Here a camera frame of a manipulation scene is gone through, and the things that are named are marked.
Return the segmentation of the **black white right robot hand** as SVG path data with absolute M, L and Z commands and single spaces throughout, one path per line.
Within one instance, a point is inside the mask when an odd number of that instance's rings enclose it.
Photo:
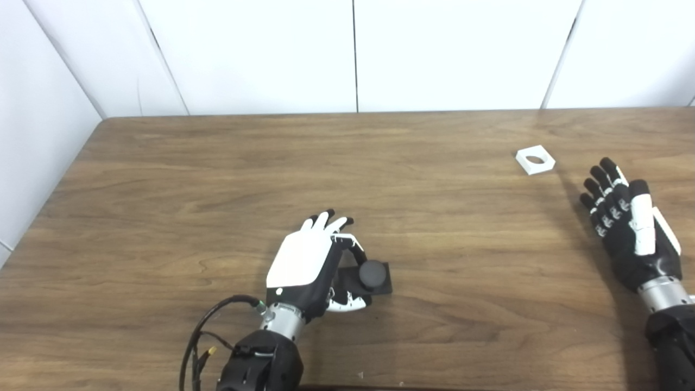
M 648 183 L 628 181 L 608 157 L 589 173 L 580 202 L 616 280 L 636 293 L 655 278 L 682 279 L 678 241 L 658 217 Z

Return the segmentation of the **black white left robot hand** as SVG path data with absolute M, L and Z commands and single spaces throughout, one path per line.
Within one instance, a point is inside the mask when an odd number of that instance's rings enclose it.
M 353 312 L 372 304 L 369 294 L 333 287 L 345 251 L 357 262 L 367 261 L 355 235 L 343 232 L 354 219 L 334 215 L 335 210 L 312 215 L 297 231 L 285 236 L 266 277 L 267 305 L 295 307 L 309 323 L 325 312 Z

